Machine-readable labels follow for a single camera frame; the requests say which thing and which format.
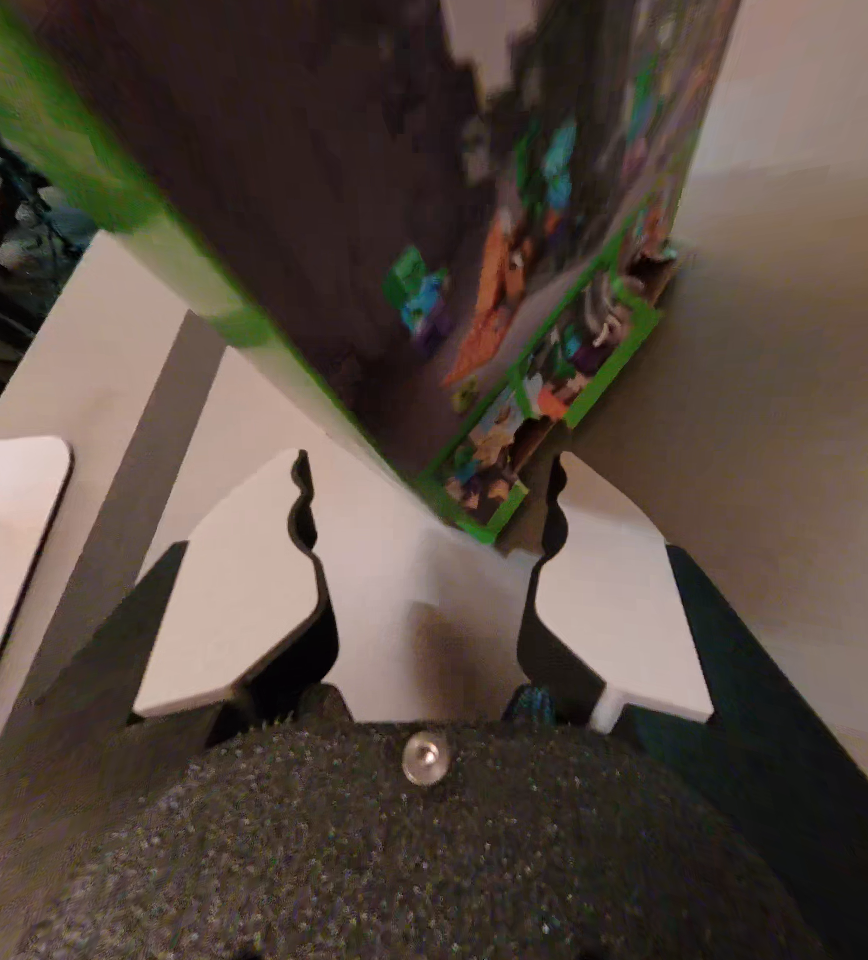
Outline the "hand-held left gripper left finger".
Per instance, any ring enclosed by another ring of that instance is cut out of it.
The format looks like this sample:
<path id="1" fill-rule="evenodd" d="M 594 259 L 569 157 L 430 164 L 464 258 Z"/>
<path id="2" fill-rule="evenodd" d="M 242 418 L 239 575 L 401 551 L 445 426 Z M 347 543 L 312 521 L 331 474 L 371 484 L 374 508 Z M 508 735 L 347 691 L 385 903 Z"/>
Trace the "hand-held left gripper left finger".
<path id="1" fill-rule="evenodd" d="M 229 491 L 183 547 L 133 715 L 235 702 L 327 613 L 307 452 L 287 448 Z"/>

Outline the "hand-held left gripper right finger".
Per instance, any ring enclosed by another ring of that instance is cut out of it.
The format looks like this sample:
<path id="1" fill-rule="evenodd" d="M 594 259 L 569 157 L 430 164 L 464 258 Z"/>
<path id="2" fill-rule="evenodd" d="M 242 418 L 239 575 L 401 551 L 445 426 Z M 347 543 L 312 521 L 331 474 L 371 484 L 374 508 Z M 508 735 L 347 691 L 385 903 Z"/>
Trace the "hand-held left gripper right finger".
<path id="1" fill-rule="evenodd" d="M 525 677 L 562 720 L 601 735 L 627 708 L 708 722 L 714 704 L 663 534 L 570 451 L 552 463 L 546 503 L 516 645 Z"/>

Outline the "green lego box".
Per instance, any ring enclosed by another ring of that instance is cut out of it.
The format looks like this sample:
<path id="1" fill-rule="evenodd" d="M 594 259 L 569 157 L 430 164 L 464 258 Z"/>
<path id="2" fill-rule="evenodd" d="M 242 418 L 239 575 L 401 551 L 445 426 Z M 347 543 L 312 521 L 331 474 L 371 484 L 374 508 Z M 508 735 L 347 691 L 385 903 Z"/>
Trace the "green lego box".
<path id="1" fill-rule="evenodd" d="M 493 545 L 656 328 L 741 2 L 0 2 L 0 169 Z"/>

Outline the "black tripod stand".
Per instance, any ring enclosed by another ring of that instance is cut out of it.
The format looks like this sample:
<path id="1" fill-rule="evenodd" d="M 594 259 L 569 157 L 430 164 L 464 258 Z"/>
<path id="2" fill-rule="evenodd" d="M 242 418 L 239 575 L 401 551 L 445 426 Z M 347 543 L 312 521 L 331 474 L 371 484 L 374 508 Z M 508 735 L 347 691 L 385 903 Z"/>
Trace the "black tripod stand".
<path id="1" fill-rule="evenodd" d="M 17 233 L 25 253 L 43 254 L 59 288 L 96 233 L 94 221 L 0 138 L 0 279 L 10 275 L 4 246 Z"/>

